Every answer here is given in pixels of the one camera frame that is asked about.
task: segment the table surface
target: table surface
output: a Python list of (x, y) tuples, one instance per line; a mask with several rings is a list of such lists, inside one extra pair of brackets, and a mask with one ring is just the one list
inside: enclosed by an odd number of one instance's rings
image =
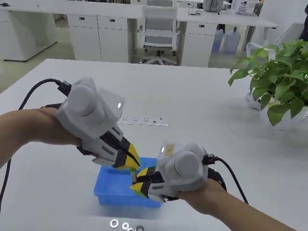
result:
[[(140, 156), (155, 157), (163, 141), (198, 143), (230, 164), (252, 206), (298, 230), (307, 229), (307, 142), (299, 146), (268, 130), (258, 111), (246, 105), (248, 79), (230, 88), (227, 69), (45, 60), (0, 94), (0, 114), (18, 108), (40, 80), (74, 82), (82, 77), (124, 96), (124, 115), (163, 116), (170, 122), (169, 127), (120, 125)], [(26, 108), (62, 102), (56, 88), (52, 83), (41, 86)], [(222, 164), (213, 168), (240, 198), (227, 169)], [(99, 169), (73, 146), (24, 146), (13, 157), (0, 230), (111, 230), (113, 218), (141, 224), (146, 231), (228, 230), (184, 201), (160, 209), (100, 206), (93, 194)]]
[[(106, 17), (133, 18), (138, 19), (142, 16), (141, 5), (116, 4), (116, 3), (98, 3), (85, 1), (69, 0), (9, 0), (10, 7), (0, 7), (0, 10), (6, 11), (24, 11), (39, 13), (59, 13), (73, 15), (100, 15)], [(277, 27), (278, 25), (271, 21), (247, 15), (238, 15), (232, 13), (210, 13), (203, 11), (200, 16), (188, 15), (188, 8), (178, 8), (178, 21), (184, 22), (202, 22), (214, 24), (231, 24), (244, 26), (264, 26)]]

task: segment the blue box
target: blue box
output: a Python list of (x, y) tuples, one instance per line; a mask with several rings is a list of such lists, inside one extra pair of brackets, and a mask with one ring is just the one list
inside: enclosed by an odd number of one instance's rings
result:
[[(156, 166), (156, 158), (140, 158), (140, 170)], [(94, 195), (101, 205), (133, 205), (159, 208), (160, 202), (136, 195), (129, 187), (131, 176), (128, 170), (116, 170), (113, 167), (102, 166), (98, 174)]]

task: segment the drawer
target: drawer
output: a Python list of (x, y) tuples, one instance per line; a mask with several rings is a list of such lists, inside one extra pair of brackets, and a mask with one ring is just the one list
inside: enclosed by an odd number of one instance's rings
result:
[(127, 30), (127, 18), (97, 17), (98, 28)]
[(146, 5), (147, 0), (130, 0), (130, 3), (134, 5)]
[(214, 37), (211, 35), (186, 35), (181, 65), (208, 67)]
[(68, 15), (67, 20), (69, 26), (97, 28), (96, 16)]
[(209, 23), (187, 23), (186, 34), (215, 35), (216, 24)]
[(0, 10), (0, 22), (10, 22), (10, 13), (8, 11)]
[(99, 29), (101, 49), (128, 49), (126, 30)]
[(100, 41), (96, 28), (70, 27), (69, 32), (76, 60), (101, 60)]

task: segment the plant pot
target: plant pot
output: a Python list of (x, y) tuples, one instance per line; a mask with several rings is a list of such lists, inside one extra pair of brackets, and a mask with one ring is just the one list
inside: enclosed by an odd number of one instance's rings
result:
[(260, 111), (260, 117), (261, 120), (264, 121), (267, 125), (273, 127), (276, 130), (292, 130), (295, 129), (295, 127), (300, 123), (304, 122), (305, 119), (308, 117), (308, 106), (305, 106), (300, 113), (298, 113), (295, 117), (291, 119), (290, 110), (287, 111), (283, 117), (282, 120), (276, 124), (275, 126), (272, 126), (272, 124), (269, 121), (268, 118), (268, 109), (274, 104), (279, 104), (279, 102), (274, 103), (274, 99), (272, 98), (270, 103), (262, 110)]
[(246, 94), (245, 99), (247, 101), (247, 105), (248, 105), (249, 108), (256, 109), (256, 110), (260, 111), (260, 109), (261, 109), (260, 100), (255, 101), (254, 98), (252, 97), (252, 94), (250, 94), (250, 93)]

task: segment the hand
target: hand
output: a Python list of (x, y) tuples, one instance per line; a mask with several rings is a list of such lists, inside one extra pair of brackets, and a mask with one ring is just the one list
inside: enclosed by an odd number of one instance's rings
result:
[(227, 194), (218, 182), (208, 179), (203, 188), (193, 192), (181, 192), (179, 198), (185, 200), (198, 212), (213, 216), (215, 207), (219, 203), (218, 198), (220, 198), (220, 195)]
[(34, 109), (34, 135), (31, 141), (39, 141), (49, 144), (73, 144), (79, 146), (81, 140), (65, 130), (56, 119), (58, 109), (41, 108)]

